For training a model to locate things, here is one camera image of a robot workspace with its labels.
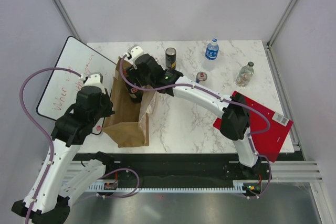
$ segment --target blue bottle label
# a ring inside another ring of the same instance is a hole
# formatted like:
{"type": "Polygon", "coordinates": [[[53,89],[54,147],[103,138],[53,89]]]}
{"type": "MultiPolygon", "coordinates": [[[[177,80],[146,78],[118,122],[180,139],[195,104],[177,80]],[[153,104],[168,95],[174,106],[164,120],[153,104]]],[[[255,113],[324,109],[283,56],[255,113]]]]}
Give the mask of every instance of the blue bottle label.
{"type": "Polygon", "coordinates": [[[206,49],[205,58],[208,60],[215,60],[217,58],[218,50],[206,49]]]}

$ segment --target red clipboard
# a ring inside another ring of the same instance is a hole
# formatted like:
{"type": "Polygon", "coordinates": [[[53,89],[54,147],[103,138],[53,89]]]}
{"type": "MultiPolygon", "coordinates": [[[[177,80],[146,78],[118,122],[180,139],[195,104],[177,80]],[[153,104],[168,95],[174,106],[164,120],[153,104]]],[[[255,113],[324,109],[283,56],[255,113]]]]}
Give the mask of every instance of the red clipboard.
{"type": "MultiPolygon", "coordinates": [[[[253,107],[262,113],[270,122],[271,128],[264,133],[252,135],[253,143],[259,154],[265,155],[270,161],[275,162],[280,153],[281,147],[293,125],[293,121],[289,120],[287,125],[284,126],[279,122],[273,120],[274,111],[257,103],[256,101],[244,96],[248,106],[253,107]]],[[[217,118],[213,126],[220,129],[222,119],[217,118]]],[[[263,130],[267,127],[267,123],[255,112],[250,111],[251,132],[263,130]]]]}

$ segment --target robotic arm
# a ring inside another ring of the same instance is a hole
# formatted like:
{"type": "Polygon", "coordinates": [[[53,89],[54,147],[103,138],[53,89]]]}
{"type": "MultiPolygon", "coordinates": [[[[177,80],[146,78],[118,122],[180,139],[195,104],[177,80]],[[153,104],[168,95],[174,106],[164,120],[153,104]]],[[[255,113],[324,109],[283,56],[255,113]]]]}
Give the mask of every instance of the robotic arm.
{"type": "Polygon", "coordinates": [[[246,105],[245,98],[241,94],[233,97],[217,93],[183,76],[177,70],[163,70],[156,60],[149,54],[144,54],[139,46],[134,47],[130,53],[133,65],[126,72],[131,80],[135,80],[136,85],[150,85],[153,88],[174,86],[158,92],[189,100],[213,112],[222,119],[220,132],[233,141],[239,162],[249,168],[257,163],[258,156],[254,151],[252,138],[248,136],[250,133],[249,111],[223,101],[228,100],[246,105]]]}
{"type": "Polygon", "coordinates": [[[62,186],[70,162],[86,136],[92,132],[100,118],[114,114],[112,107],[107,90],[102,85],[102,75],[90,74],[83,88],[77,93],[76,103],[71,105],[55,123],[51,133],[54,143],[53,162],[48,162],[52,153],[49,149],[46,161],[29,194],[13,204],[14,213],[26,217],[30,208],[29,218],[33,223],[65,222],[73,203],[93,182],[105,174],[106,165],[112,161],[112,157],[98,152],[82,171],[62,186]]]}

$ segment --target water bottle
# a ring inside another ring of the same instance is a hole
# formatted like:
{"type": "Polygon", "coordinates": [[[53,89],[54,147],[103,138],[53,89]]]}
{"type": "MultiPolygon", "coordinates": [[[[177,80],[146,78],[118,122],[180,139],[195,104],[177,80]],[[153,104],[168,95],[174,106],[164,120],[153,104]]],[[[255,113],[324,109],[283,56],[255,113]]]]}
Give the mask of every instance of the water bottle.
{"type": "Polygon", "coordinates": [[[245,87],[248,85],[254,73],[253,66],[253,62],[250,61],[246,66],[241,68],[236,80],[236,84],[238,86],[245,87]]]}
{"type": "Polygon", "coordinates": [[[219,46],[217,44],[217,39],[212,39],[212,41],[206,47],[205,59],[203,63],[204,70],[211,71],[215,68],[215,59],[217,58],[218,51],[219,46]]]}

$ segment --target clear glass bottle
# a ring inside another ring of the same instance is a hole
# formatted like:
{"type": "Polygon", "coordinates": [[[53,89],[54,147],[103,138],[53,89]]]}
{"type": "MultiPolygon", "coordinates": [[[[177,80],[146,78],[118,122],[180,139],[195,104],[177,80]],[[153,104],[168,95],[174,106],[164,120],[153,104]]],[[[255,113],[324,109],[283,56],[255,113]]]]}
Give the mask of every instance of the clear glass bottle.
{"type": "Polygon", "coordinates": [[[236,84],[240,87],[245,87],[250,82],[253,76],[253,65],[254,63],[250,61],[246,66],[242,67],[236,80],[236,84]]]}

